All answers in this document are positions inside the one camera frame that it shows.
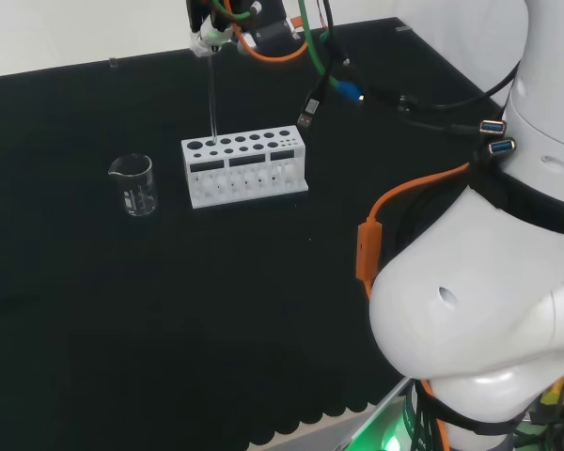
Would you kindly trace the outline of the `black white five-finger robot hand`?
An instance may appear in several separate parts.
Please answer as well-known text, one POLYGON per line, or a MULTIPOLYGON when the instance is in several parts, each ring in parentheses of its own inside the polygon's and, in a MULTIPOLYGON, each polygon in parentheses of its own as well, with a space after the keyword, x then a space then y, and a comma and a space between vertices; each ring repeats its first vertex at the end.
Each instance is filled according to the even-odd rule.
POLYGON ((189 25, 189 48, 196 57, 217 54, 232 39, 233 18, 221 1, 186 1, 189 25))

